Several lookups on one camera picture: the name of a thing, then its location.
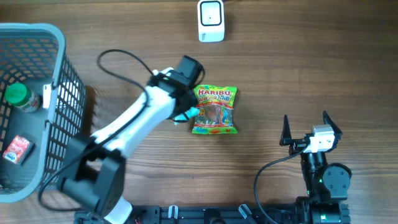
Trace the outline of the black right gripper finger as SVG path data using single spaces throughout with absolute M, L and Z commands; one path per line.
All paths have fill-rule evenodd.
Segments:
M 292 139 L 292 135 L 290 132 L 289 119 L 288 119 L 288 116 L 285 114 L 279 145 L 280 146 L 288 146 L 288 145 L 291 145 L 292 143 L 293 143 L 293 139 Z
M 336 139 L 341 139 L 343 132 L 341 129 L 333 122 L 326 111 L 323 112 L 323 122 L 324 124 L 329 124 L 334 131 L 334 135 Z

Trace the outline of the teal snack packet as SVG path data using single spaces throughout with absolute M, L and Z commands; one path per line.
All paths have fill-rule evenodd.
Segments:
M 177 115 L 176 117 L 172 118 L 172 121 L 175 123 L 175 125 L 178 125 L 178 123 L 186 123 L 189 122 L 189 120 L 195 116 L 198 116 L 200 113 L 200 110 L 196 107 L 191 107 L 189 110 L 186 112 L 183 112 L 180 115 Z

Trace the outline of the Haribo gummy bag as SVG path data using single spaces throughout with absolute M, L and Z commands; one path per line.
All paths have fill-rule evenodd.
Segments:
M 198 85 L 195 87 L 199 114 L 195 117 L 193 134 L 237 134 L 233 124 L 235 86 Z

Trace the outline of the green lid jar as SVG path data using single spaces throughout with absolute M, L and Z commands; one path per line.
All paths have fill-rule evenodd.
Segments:
M 33 112 L 41 105 L 40 96 L 23 83 L 13 83 L 5 92 L 6 101 L 25 112 Z

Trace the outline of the red small carton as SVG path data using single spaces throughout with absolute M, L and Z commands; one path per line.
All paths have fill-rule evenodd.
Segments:
M 21 165 L 34 145 L 32 141 L 25 137 L 16 135 L 2 154 L 2 157 L 13 164 Z

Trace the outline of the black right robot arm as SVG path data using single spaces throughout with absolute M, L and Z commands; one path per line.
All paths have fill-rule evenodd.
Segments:
M 343 132 L 323 112 L 323 124 L 312 128 L 301 139 L 290 132 L 288 116 L 279 144 L 289 147 L 291 156 L 300 156 L 300 165 L 307 189 L 306 197 L 297 197 L 292 212 L 292 223 L 350 223 L 347 204 L 352 171 L 341 163 L 328 163 L 326 154 L 337 147 Z

